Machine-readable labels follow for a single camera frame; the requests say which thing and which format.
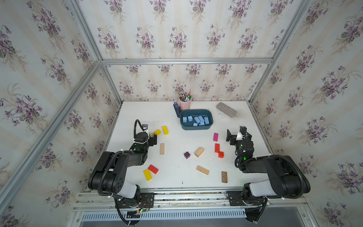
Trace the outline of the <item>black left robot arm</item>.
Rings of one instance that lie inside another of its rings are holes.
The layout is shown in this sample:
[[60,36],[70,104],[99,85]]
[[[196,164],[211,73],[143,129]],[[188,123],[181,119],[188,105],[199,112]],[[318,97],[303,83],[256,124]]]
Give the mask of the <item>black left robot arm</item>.
[[155,145],[157,136],[150,136],[148,125],[141,124],[137,119],[134,123],[131,147],[116,152],[103,152],[88,179],[88,189],[96,190],[100,196],[139,202],[140,187],[126,180],[127,169],[144,165],[149,148]]

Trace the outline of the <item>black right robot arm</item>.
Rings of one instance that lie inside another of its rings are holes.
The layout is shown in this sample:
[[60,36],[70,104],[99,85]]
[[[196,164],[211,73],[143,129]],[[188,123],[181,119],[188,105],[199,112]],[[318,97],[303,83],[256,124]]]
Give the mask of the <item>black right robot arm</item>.
[[245,174],[267,174],[267,180],[244,185],[243,197],[298,199],[311,190],[308,179],[298,165],[289,157],[267,155],[255,157],[252,135],[241,126],[236,135],[226,132],[226,141],[235,147],[234,165]]

